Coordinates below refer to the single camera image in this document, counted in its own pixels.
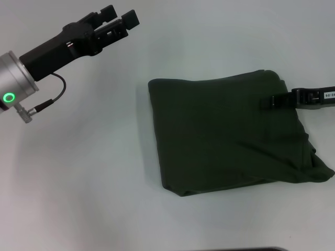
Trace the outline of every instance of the white table surface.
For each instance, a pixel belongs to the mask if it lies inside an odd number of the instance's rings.
[[[0,250],[335,249],[335,178],[180,198],[162,188],[147,83],[259,69],[295,87],[335,85],[334,1],[0,0],[1,53],[20,56],[113,4],[141,25],[57,71],[60,102],[25,125],[0,118]],[[23,102],[55,97],[50,76]],[[335,108],[300,111],[335,168]]]

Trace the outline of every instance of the dark green cloth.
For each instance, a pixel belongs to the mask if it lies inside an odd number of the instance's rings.
[[[287,92],[272,71],[211,81],[149,83],[163,187],[179,196],[264,184],[324,182],[295,109],[261,110]]]

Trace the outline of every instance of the green led ring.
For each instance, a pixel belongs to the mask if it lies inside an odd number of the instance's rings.
[[[13,102],[15,99],[15,94],[14,93],[6,93],[3,97],[4,102],[10,103]]]

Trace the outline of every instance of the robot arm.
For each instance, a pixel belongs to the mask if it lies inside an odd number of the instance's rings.
[[[0,56],[0,113],[15,107],[25,123],[31,121],[31,116],[51,105],[56,99],[48,100],[29,111],[26,111],[19,102],[26,99],[38,87],[35,81],[46,76],[73,60],[82,56],[95,56],[103,48],[128,36],[127,30],[139,25],[134,10],[117,18],[112,5],[101,10],[101,13],[90,13],[78,22],[66,25],[62,32],[51,40],[36,47],[19,59],[10,51]]]

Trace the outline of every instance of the black cable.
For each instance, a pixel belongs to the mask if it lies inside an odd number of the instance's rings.
[[[64,87],[62,89],[62,92],[55,99],[49,99],[48,101],[45,101],[44,103],[42,103],[38,106],[35,106],[34,109],[35,109],[36,112],[40,112],[40,111],[46,109],[48,106],[51,106],[54,102],[56,102],[65,93],[65,90],[66,90],[65,79],[63,79],[62,76],[60,76],[56,73],[51,73],[51,75],[58,77],[63,82]]]
[[[65,90],[66,90],[66,81],[65,81],[65,79],[62,76],[60,76],[60,75],[58,75],[56,73],[51,73],[51,75],[60,78],[60,80],[63,82],[63,85],[64,85],[64,87],[63,87],[62,92],[60,93],[60,95],[58,95],[55,99],[52,100],[53,102],[56,102],[65,93]]]

